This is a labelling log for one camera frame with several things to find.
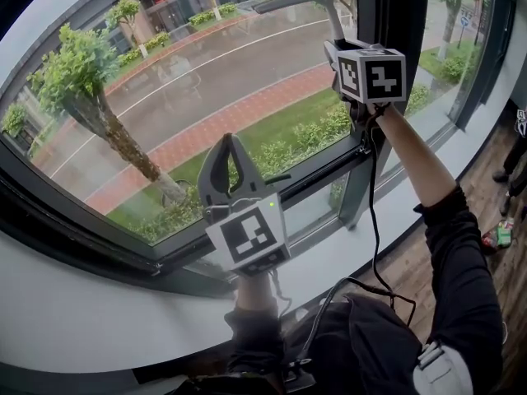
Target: black shoe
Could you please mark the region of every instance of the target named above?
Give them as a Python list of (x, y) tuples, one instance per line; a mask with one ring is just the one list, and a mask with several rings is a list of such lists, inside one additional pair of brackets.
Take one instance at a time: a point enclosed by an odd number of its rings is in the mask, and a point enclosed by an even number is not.
[(492, 179), (496, 183), (506, 183), (507, 181), (509, 181), (509, 174), (507, 174), (505, 170), (498, 170), (494, 172), (494, 174), (492, 175)]
[(500, 205), (501, 216), (506, 216), (509, 213), (509, 209), (511, 209), (511, 197), (505, 195)]

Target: person's left arm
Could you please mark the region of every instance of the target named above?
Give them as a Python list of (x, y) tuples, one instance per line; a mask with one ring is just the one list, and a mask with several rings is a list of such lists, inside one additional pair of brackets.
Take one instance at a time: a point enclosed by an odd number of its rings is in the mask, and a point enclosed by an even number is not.
[(283, 340), (268, 274), (238, 278), (236, 308), (225, 320), (233, 331), (234, 343), (228, 371), (261, 374), (279, 393), (285, 393), (280, 369)]

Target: black shirt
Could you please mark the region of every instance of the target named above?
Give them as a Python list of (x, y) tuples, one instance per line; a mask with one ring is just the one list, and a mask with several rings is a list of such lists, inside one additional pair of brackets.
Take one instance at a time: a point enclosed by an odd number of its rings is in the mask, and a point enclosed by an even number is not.
[[(501, 375), (501, 312), (481, 251), (481, 235), (457, 188), (434, 207), (419, 206), (427, 225), (436, 311), (429, 342), (456, 349), (471, 375), (474, 394), (488, 393)], [(332, 303), (310, 348), (320, 393), (416, 393), (412, 372), (422, 346), (381, 301), (350, 294)], [(270, 312), (235, 309), (226, 316), (235, 352), (229, 370), (279, 372), (295, 358), (313, 318), (285, 341)]]

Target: road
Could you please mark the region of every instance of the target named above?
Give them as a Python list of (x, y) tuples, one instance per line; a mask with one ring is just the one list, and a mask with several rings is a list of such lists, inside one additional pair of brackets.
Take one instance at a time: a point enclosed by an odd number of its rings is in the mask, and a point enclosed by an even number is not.
[[(441, 42), (445, 24), (443, 3), (434, 3), (427, 47)], [(308, 3), (229, 26), (127, 81), (109, 95), (112, 110), (150, 151), (222, 107), (323, 63), (322, 43), (330, 37), (325, 19), (325, 12)], [(76, 124), (42, 170), (85, 200), (126, 166), (106, 142)]]

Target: black sleeve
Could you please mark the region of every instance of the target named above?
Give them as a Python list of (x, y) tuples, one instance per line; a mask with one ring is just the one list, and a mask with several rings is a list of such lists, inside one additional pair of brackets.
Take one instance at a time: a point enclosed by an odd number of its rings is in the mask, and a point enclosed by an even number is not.
[(436, 311), (430, 341), (456, 349), (469, 367), (475, 394), (501, 375), (501, 311), (481, 250), (481, 233), (458, 187), (434, 207), (419, 206), (427, 225)]
[(234, 344), (229, 373), (269, 374), (280, 370), (283, 340), (276, 307), (263, 312), (236, 308), (225, 320), (232, 329)]

